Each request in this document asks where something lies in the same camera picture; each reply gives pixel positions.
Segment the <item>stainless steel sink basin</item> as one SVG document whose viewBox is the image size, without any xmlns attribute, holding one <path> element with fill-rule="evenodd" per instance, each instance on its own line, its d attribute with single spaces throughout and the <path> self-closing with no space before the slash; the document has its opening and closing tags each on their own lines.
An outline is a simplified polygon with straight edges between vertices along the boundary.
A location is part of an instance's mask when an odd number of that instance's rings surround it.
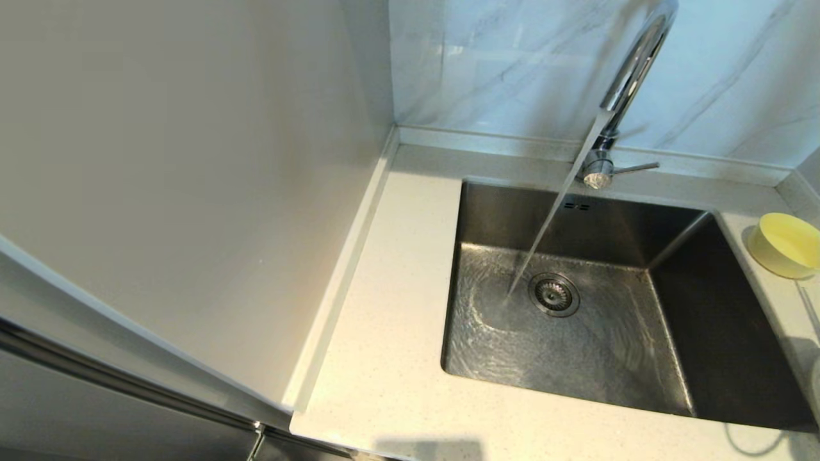
<svg viewBox="0 0 820 461">
<path fill-rule="evenodd" d="M 714 214 L 566 195 L 516 291 L 516 268 L 556 193 L 463 182 L 446 373 L 525 390 L 721 423 L 817 432 L 818 422 Z M 527 286 L 564 275 L 567 318 Z"/>
</svg>

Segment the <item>yellow plastic bowl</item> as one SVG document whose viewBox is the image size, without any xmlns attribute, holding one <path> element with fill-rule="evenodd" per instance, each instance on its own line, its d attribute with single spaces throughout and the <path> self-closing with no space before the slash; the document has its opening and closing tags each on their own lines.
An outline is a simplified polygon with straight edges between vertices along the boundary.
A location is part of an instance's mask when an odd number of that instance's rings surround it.
<svg viewBox="0 0 820 461">
<path fill-rule="evenodd" d="M 791 214 L 761 216 L 746 246 L 758 264 L 779 277 L 803 280 L 820 274 L 820 229 Z"/>
</svg>

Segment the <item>running water stream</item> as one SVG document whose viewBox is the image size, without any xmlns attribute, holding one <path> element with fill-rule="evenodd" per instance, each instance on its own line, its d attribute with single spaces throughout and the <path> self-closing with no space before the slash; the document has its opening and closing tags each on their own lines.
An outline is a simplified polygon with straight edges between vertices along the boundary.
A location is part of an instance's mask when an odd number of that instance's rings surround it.
<svg viewBox="0 0 820 461">
<path fill-rule="evenodd" d="M 557 215 L 557 211 L 562 205 L 562 202 L 566 196 L 566 193 L 570 189 L 574 178 L 576 177 L 579 170 L 582 168 L 582 164 L 586 159 L 586 155 L 589 154 L 589 150 L 592 149 L 592 146 L 595 143 L 595 140 L 598 139 L 601 132 L 610 122 L 613 117 L 613 111 L 607 109 L 600 109 L 595 117 L 594 122 L 592 123 L 589 132 L 582 143 L 582 146 L 579 148 L 576 158 L 571 164 L 570 170 L 568 174 L 563 179 L 561 187 L 557 190 L 557 196 L 550 207 L 550 212 L 546 216 L 545 220 L 542 222 L 541 228 L 539 228 L 538 233 L 536 234 L 535 239 L 533 240 L 528 252 L 525 254 L 525 257 L 522 259 L 521 264 L 516 268 L 514 277 L 512 278 L 512 282 L 509 285 L 509 289 L 507 289 L 506 295 L 504 295 L 504 300 L 506 301 L 510 295 L 512 295 L 516 291 L 516 286 L 520 283 L 525 270 L 528 268 L 531 257 L 536 253 L 536 249 L 544 239 L 545 234 L 548 230 L 550 230 L 551 222 L 554 220 L 555 216 Z"/>
</svg>

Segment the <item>tall grey cabinet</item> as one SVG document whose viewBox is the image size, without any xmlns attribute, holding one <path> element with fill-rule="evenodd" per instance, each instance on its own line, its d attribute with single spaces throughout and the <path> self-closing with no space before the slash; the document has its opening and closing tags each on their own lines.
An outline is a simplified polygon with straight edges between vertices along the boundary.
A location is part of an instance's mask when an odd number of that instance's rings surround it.
<svg viewBox="0 0 820 461">
<path fill-rule="evenodd" d="M 389 0 L 0 0 L 0 459 L 293 440 L 397 146 Z"/>
</svg>

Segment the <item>round metal drain strainer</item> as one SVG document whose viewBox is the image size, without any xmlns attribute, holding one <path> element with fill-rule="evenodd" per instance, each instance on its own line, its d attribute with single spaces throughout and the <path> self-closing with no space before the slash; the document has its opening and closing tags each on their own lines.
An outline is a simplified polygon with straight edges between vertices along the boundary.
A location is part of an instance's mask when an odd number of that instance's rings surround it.
<svg viewBox="0 0 820 461">
<path fill-rule="evenodd" d="M 564 275 L 553 272 L 538 273 L 527 286 L 530 302 L 545 315 L 567 318 L 580 309 L 580 292 Z"/>
</svg>

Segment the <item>chrome gooseneck faucet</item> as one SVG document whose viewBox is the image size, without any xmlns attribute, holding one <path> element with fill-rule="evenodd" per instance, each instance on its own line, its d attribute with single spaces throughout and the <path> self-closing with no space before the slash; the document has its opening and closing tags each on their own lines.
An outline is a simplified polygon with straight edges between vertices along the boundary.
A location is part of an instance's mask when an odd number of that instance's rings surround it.
<svg viewBox="0 0 820 461">
<path fill-rule="evenodd" d="M 673 27 L 679 9 L 678 0 L 659 0 L 648 14 L 643 26 L 623 59 L 612 84 L 604 94 L 600 109 L 613 111 L 613 117 L 595 140 L 589 154 L 576 175 L 576 180 L 594 190 L 611 186 L 614 166 L 612 146 L 617 142 L 619 125 L 637 96 L 662 45 Z"/>
</svg>

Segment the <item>dark metal cabinet trim bar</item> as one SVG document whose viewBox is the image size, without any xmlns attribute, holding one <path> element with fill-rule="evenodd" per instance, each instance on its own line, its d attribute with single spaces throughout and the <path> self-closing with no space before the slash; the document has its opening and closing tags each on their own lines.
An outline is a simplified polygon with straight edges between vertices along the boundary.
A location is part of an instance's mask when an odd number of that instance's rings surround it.
<svg viewBox="0 0 820 461">
<path fill-rule="evenodd" d="M 0 461 L 352 461 L 0 319 Z"/>
</svg>

